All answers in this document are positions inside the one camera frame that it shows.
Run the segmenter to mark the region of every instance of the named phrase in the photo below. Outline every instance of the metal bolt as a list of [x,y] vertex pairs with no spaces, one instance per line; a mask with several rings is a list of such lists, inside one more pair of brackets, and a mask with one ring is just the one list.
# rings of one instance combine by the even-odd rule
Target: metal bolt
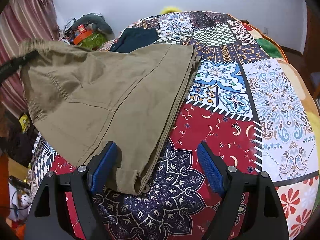
[[86,169],[87,169],[87,166],[85,165],[81,165],[80,167],[78,167],[79,172],[84,172]]
[[266,171],[261,171],[261,176],[267,178],[269,174]]
[[229,166],[228,167],[228,171],[230,172],[236,172],[237,171],[237,168],[235,166]]
[[47,176],[48,178],[52,177],[52,175],[53,175],[53,171],[48,171],[47,174],[46,174],[46,176]]

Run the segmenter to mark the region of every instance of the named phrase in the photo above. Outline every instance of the blue mandala pattern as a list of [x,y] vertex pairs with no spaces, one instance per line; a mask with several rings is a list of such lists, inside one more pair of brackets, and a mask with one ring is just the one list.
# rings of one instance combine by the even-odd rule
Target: blue mandala pattern
[[246,93],[244,80],[236,62],[218,63],[203,60],[195,76],[195,82],[235,93]]
[[223,91],[219,99],[231,113],[246,114],[251,110],[249,100],[240,94]]
[[192,169],[192,151],[174,149],[170,138],[154,172],[139,196],[104,188],[94,198],[98,211],[116,239],[164,240],[191,234],[191,215],[206,205],[197,193],[205,176]]

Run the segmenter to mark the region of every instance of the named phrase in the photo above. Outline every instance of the bed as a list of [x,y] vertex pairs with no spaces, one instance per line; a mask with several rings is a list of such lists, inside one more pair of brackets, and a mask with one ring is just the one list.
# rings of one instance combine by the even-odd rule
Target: bed
[[[320,124],[312,97],[282,49],[255,27],[216,12],[158,15],[130,27],[156,28],[156,44],[194,44],[202,62],[142,194],[104,187],[95,195],[110,235],[116,240],[200,240],[221,200],[197,161],[197,145],[205,141],[227,165],[250,174],[269,173],[289,237],[295,238],[316,200]],[[32,160],[38,184],[49,170],[63,174],[74,169],[39,137]],[[84,239],[71,194],[66,198],[76,236]],[[243,194],[230,238],[239,234],[247,199]]]

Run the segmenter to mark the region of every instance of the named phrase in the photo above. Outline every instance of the seam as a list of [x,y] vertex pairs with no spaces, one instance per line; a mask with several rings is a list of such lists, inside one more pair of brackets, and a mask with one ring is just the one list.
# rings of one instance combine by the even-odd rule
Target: seam
[[89,104],[86,104],[84,102],[72,102],[72,101],[68,101],[68,103],[73,103],[73,104],[84,104],[86,106],[92,106],[92,107],[97,107],[97,108],[102,108],[102,109],[105,109],[107,111],[110,111],[110,112],[116,112],[115,110],[110,110],[110,109],[107,109],[107,108],[104,108],[102,106],[94,106],[94,105],[89,105]]
[[33,99],[29,100],[29,107],[31,108],[30,112],[33,112],[36,120],[40,121],[47,117],[47,114],[44,113],[44,111],[37,105],[37,103]]
[[[169,48],[167,49],[166,53],[164,54],[164,56],[162,57],[162,59],[160,60],[160,62],[158,63],[158,65],[156,65],[147,75],[145,75],[143,78],[141,78],[141,79],[139,80],[139,82],[137,82],[137,84],[136,84],[134,87],[136,87],[146,76],[148,76],[151,72],[153,72],[153,71],[161,64],[161,62],[163,61],[164,57],[168,54],[168,51],[169,51],[169,49],[171,48],[171,46],[172,46],[172,44],[171,44],[171,45],[169,46]],[[119,100],[122,98],[122,96],[126,93],[126,91],[119,97],[119,99],[118,99],[118,101],[116,102],[116,104],[119,102]],[[130,93],[122,100],[122,102],[119,104],[119,106],[117,107],[117,109],[122,105],[122,103],[126,100],[126,98],[127,98],[129,95],[130,95]],[[110,112],[109,112],[107,118],[105,119],[105,122],[103,123],[103,126],[102,126],[100,132],[98,133],[96,139],[94,140],[94,142],[92,143],[92,145],[90,146],[90,148],[91,148],[91,147],[95,144],[95,142],[97,141],[97,139],[98,139],[98,137],[99,137],[99,135],[100,135],[100,133],[101,133],[101,131],[102,131],[102,129],[103,129],[103,127],[104,127],[104,125],[105,125],[108,117],[109,117],[109,115],[110,115]],[[101,143],[103,137],[106,135],[106,133],[107,133],[109,127],[110,127],[110,124],[111,124],[114,116],[115,116],[115,115],[112,116],[112,118],[111,118],[111,120],[110,120],[110,123],[109,123],[109,125],[108,125],[108,127],[107,127],[107,129],[106,129],[106,132],[105,132],[104,135],[102,136],[99,144]]]
[[[188,82],[186,82],[185,86],[183,86],[183,80],[185,79],[185,77],[184,77],[183,80],[182,80],[182,83],[181,83],[181,85],[180,85],[180,87],[179,87],[179,89],[178,89],[178,92],[177,92],[177,94],[176,94],[176,96],[175,96],[175,98],[174,98],[173,103],[176,102],[176,99],[177,99],[177,97],[179,96],[179,92],[180,92],[180,90],[181,90],[181,87],[184,87],[184,93],[182,94],[182,97],[181,97],[179,103],[177,104],[177,106],[175,107],[174,105],[172,105],[172,107],[171,107],[171,109],[170,109],[170,111],[169,111],[169,116],[170,116],[170,113],[175,109],[175,111],[174,111],[174,112],[175,112],[175,116],[174,116],[174,118],[171,120],[171,121],[172,121],[172,124],[175,122],[175,120],[177,120],[178,112],[179,112],[178,110],[179,110],[180,107],[182,106],[182,104],[183,104],[183,102],[184,102],[185,95],[186,95],[186,93],[187,93],[187,91],[188,91],[188,88],[190,88],[190,86],[191,86],[191,84],[192,84],[192,82],[193,82],[193,80],[194,80],[194,77],[195,77],[195,75],[196,75],[196,72],[197,72],[197,69],[196,69],[196,67],[195,67],[195,64],[196,64],[196,63],[195,63],[195,60],[196,60],[196,58],[197,58],[197,55],[196,55],[196,52],[195,52],[195,50],[194,50],[193,53],[192,53],[192,55],[191,55],[191,59],[190,59],[190,62],[192,62],[192,63],[191,63],[190,73],[189,73],[189,75],[188,75],[188,70],[189,70],[189,68],[187,68],[187,69],[186,69],[186,72],[185,72],[185,77],[188,75]],[[169,116],[168,116],[168,118],[166,119],[166,122],[165,122],[165,124],[164,124],[163,129],[162,129],[162,132],[164,132],[164,129],[165,129],[166,124],[168,123],[168,121],[170,121],[170,120],[168,120],[168,119],[169,119]],[[171,129],[169,129],[169,130],[167,131],[166,136],[165,136],[165,137],[163,138],[163,140],[162,140],[162,144],[165,143],[167,137],[168,137],[169,134],[170,134],[170,131],[171,131]],[[157,141],[157,143],[156,143],[153,151],[157,148],[157,146],[160,145],[160,144],[159,144],[160,139],[161,139],[161,138],[159,138],[159,140]],[[153,167],[153,168],[155,167],[155,164],[156,164],[156,162],[157,162],[160,154],[161,154],[161,150],[160,150],[159,153],[157,154],[157,157],[153,159],[152,164],[151,164],[150,167]],[[153,172],[153,169],[150,168],[150,169],[146,172],[146,174],[143,175],[143,179],[141,179],[141,182],[143,182],[143,184],[148,180],[148,178],[150,177],[150,175],[151,175],[152,172]]]
[[56,79],[55,76],[51,75],[50,73],[48,73],[48,76],[50,77],[52,84],[56,87],[56,89],[60,92],[60,94],[62,95],[62,97],[64,99],[68,99],[68,94],[67,92],[60,86],[58,80]]

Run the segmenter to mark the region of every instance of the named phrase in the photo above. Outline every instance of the wall outlet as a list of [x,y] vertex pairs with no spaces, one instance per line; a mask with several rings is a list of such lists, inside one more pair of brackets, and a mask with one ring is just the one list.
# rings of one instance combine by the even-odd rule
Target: wall outlet
[[267,28],[267,27],[263,28],[263,34],[268,34],[268,31],[269,31],[269,28]]

